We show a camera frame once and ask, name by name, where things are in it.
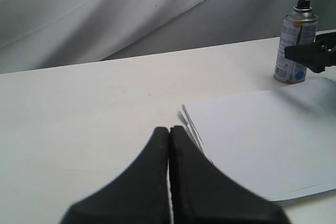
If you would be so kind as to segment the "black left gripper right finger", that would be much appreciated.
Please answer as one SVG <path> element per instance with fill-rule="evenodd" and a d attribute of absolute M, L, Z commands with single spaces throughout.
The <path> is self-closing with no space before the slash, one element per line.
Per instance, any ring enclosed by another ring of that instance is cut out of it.
<path fill-rule="evenodd" d="M 170 130 L 174 223 L 290 223 L 284 210 L 217 169 L 182 126 Z"/>

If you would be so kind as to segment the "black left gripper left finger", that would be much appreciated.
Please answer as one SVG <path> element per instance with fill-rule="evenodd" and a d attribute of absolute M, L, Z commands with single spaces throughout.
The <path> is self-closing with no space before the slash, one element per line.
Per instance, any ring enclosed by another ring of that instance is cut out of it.
<path fill-rule="evenodd" d="M 169 131 L 154 129 L 138 157 L 111 183 L 69 207 L 61 223 L 170 223 Z"/>

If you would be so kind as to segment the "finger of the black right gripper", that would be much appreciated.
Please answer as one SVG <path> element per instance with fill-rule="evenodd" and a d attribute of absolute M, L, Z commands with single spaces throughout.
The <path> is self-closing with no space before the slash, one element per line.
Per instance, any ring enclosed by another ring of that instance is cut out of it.
<path fill-rule="evenodd" d="M 335 32 L 320 34 L 315 42 L 285 48 L 285 58 L 322 73 L 335 66 Z"/>

